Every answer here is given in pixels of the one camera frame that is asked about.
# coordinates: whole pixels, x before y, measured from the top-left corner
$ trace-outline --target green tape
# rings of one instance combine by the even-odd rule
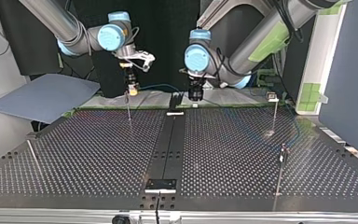
[[[337,3],[335,3],[330,8],[320,10],[319,15],[337,15],[341,11],[343,5],[344,5],[344,2],[342,2],[342,0],[341,0]]]
[[[289,31],[281,21],[275,24],[274,28],[264,38],[264,40],[257,46],[255,51],[249,57],[250,61],[260,63],[270,53],[276,53],[282,49],[286,44],[285,40],[289,36]]]
[[[321,84],[319,83],[304,83],[297,110],[315,111],[320,98],[320,88]]]

